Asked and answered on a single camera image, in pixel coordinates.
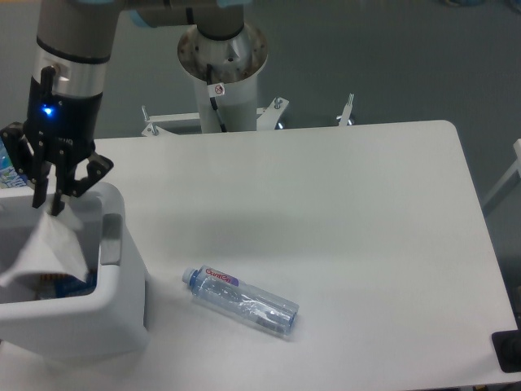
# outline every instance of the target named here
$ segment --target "blue led light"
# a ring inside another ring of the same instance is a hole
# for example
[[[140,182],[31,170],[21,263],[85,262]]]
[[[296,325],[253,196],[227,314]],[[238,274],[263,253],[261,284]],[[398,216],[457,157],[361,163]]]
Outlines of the blue led light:
[[[47,116],[52,116],[55,112],[55,110],[53,108],[48,108],[47,106],[44,106],[42,108],[42,111],[47,115]]]

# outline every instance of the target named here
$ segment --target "red label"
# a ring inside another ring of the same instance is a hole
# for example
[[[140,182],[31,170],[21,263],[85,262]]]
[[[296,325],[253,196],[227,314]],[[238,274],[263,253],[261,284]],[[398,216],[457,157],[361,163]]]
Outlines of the red label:
[[[207,275],[211,275],[215,279],[220,279],[224,281],[225,283],[229,283],[230,285],[235,285],[236,287],[239,286],[239,280],[235,277],[232,277],[231,275],[225,275],[224,273],[221,273],[220,271],[210,269],[209,267],[205,270]]]

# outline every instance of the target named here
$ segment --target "tissue paper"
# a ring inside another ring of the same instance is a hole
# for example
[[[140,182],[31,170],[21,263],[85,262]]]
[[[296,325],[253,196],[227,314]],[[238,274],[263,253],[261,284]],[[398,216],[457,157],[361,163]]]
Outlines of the tissue paper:
[[[81,229],[81,221],[69,207],[62,214],[62,217],[42,214],[13,266],[0,275],[0,287],[5,288],[22,275],[35,274],[67,274],[85,282],[87,265],[72,230]]]

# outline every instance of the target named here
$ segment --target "clear plastic bottle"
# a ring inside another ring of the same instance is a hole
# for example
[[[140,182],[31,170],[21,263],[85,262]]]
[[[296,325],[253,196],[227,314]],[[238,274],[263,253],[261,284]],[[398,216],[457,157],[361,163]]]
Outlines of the clear plastic bottle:
[[[7,155],[6,148],[2,140],[0,140],[0,189],[6,187],[22,187],[25,186],[27,178],[18,175],[15,168],[12,166],[9,155]]]
[[[186,269],[182,276],[194,296],[271,331],[288,335],[299,306],[262,289],[246,285],[209,266]]]

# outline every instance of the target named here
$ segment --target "bottle label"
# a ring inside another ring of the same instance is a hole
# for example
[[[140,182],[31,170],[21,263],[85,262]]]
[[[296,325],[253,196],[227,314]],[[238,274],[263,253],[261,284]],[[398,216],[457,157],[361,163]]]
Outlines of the bottle label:
[[[23,186],[25,186],[25,180],[16,173],[14,167],[0,169],[0,188]]]
[[[209,267],[206,268],[205,272],[207,275],[211,275],[214,279],[220,279],[225,283],[235,285],[236,287],[239,286],[239,280],[235,277],[232,277],[231,275],[225,275],[224,273],[221,273],[220,271],[211,269]]]

